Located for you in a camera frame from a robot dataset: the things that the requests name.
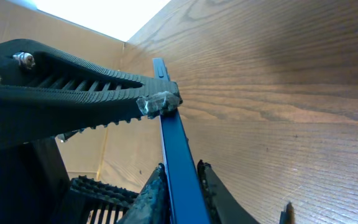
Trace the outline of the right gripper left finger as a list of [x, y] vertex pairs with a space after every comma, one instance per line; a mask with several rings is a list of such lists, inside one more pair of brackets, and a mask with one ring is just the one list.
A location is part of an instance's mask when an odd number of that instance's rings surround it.
[[165, 167], [160, 163], [150, 175], [132, 207], [117, 224], [169, 223], [170, 199]]

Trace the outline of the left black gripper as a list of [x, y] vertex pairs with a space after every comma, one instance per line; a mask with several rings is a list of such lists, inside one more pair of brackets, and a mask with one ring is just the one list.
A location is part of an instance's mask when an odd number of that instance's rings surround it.
[[138, 195], [87, 176], [70, 181], [53, 138], [0, 151], [0, 223], [117, 223]]

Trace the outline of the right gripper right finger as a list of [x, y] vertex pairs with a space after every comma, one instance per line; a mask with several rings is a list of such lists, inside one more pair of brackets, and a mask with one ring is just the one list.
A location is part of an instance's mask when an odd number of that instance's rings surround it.
[[197, 173], [212, 223], [258, 223], [258, 221], [236, 201], [210, 164], [200, 160], [197, 164]]

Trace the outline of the blue Samsung Galaxy smartphone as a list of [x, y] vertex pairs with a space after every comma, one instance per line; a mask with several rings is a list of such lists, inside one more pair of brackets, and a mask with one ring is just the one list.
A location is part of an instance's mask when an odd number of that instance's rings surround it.
[[178, 112], [160, 116], [163, 162], [170, 197], [170, 220], [177, 224], [208, 224], [211, 222], [203, 198], [188, 139]]

